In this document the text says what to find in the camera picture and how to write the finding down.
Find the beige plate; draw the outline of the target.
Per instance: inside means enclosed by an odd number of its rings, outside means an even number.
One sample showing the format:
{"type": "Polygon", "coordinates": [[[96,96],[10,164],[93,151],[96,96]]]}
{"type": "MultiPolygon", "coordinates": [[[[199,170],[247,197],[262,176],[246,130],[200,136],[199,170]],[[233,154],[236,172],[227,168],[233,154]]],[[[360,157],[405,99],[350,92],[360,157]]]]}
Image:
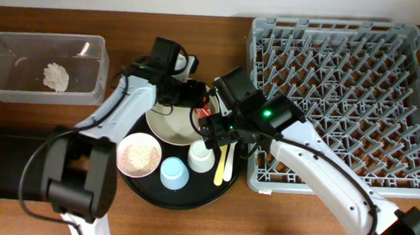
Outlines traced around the beige plate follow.
{"type": "MultiPolygon", "coordinates": [[[[208,104],[212,114],[219,112],[219,103],[215,97],[209,95],[208,104]]],[[[164,106],[157,101],[156,105],[146,112],[145,118],[150,130],[159,139],[175,146],[187,146],[201,139],[201,135],[195,131],[198,128],[198,120],[193,109],[195,108],[164,106]]]]}

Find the pink bowl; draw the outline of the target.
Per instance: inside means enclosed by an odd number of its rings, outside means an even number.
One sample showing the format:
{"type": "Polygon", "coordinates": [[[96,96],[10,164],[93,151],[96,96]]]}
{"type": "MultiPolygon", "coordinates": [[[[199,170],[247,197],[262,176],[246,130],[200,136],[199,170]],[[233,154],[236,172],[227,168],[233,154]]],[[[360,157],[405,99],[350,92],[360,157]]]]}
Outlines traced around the pink bowl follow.
{"type": "Polygon", "coordinates": [[[160,143],[147,133],[126,136],[117,147],[117,167],[127,177],[146,177],[161,163],[160,143]]]}

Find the white tissue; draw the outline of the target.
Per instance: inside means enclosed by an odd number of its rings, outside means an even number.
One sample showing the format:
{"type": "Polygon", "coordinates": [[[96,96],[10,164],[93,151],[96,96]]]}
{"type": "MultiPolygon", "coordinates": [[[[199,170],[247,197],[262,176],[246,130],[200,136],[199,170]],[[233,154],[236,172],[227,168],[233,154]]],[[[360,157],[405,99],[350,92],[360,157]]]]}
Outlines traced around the white tissue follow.
{"type": "Polygon", "coordinates": [[[43,84],[55,92],[65,92],[69,84],[68,72],[61,65],[47,64],[43,70],[43,84]]]}

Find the red snack wrapper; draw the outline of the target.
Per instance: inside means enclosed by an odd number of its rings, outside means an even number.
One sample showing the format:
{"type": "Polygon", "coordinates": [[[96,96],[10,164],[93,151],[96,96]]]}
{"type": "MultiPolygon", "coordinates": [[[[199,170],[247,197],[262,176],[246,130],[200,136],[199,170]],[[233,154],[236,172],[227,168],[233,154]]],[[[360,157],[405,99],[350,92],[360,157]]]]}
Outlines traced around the red snack wrapper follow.
{"type": "Polygon", "coordinates": [[[206,118],[212,115],[210,104],[205,104],[203,108],[193,109],[197,120],[206,118]]]}

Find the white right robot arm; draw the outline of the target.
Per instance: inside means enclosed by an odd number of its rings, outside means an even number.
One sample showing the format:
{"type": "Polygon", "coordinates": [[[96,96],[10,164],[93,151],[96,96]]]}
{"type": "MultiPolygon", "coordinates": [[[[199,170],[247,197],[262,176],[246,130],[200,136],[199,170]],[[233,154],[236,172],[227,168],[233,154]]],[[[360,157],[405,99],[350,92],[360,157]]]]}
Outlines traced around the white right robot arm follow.
{"type": "Polygon", "coordinates": [[[229,113],[200,119],[208,148],[235,141],[260,146],[298,174],[347,235],[420,235],[420,210],[404,212],[363,182],[287,97],[267,99],[260,90],[242,97],[219,88],[211,92],[229,113]]]}

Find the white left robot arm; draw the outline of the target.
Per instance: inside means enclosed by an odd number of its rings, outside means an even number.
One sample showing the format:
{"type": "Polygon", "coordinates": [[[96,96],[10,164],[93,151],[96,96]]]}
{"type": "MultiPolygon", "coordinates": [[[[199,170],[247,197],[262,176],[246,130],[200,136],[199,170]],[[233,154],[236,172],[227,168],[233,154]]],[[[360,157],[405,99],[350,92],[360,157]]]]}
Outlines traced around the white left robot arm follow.
{"type": "Polygon", "coordinates": [[[111,235],[107,212],[117,190],[116,152],[136,121],[156,103],[198,108],[207,86],[168,70],[134,63],[121,72],[112,95],[92,116],[60,129],[34,152],[45,153],[40,193],[72,235],[111,235]]]}

